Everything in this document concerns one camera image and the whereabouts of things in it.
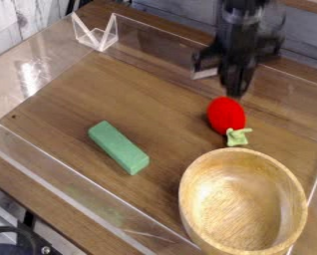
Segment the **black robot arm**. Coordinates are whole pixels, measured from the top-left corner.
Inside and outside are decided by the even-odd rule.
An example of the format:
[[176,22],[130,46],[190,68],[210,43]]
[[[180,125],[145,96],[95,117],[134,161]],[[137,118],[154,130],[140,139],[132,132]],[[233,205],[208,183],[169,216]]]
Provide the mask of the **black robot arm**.
[[259,64],[276,59],[284,43],[281,30],[287,16],[271,28],[264,22],[276,0],[218,0],[217,29],[209,46],[192,55],[192,78],[220,77],[226,95],[240,99]]

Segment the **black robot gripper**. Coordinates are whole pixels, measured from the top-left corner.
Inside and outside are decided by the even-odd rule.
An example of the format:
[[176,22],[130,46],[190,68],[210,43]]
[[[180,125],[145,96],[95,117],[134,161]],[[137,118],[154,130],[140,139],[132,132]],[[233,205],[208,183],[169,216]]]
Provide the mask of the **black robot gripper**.
[[233,24],[220,20],[210,45],[192,55],[194,80],[220,76],[229,97],[244,96],[253,79],[257,63],[279,56],[284,43],[285,20],[279,24],[259,21]]

